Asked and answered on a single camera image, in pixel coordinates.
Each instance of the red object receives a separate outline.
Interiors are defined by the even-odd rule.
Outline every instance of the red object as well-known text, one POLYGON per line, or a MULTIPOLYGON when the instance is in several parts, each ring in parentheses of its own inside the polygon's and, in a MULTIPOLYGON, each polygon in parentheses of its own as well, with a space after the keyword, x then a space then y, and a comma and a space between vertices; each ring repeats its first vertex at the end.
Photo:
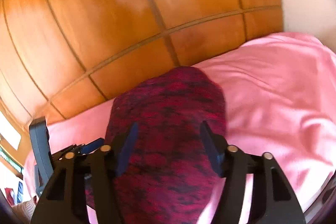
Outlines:
POLYGON ((204 120, 224 135, 222 90, 193 67, 175 68, 114 100, 106 143, 139 124, 129 167, 115 181, 127 224, 197 222, 216 178, 199 137, 204 120))
POLYGON ((6 199, 9 203, 9 205, 14 206, 15 202, 14 202, 14 199, 12 197, 12 193, 14 193, 14 190, 12 188, 5 188, 5 192, 6 192, 6 199))

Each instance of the bright window light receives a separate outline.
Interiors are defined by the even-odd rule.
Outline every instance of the bright window light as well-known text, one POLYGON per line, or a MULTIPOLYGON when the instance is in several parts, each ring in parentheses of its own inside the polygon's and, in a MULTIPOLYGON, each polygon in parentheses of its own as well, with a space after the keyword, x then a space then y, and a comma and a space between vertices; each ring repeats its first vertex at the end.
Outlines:
POLYGON ((0 112, 0 134, 6 141, 17 150, 21 140, 21 135, 7 121, 5 116, 0 112))

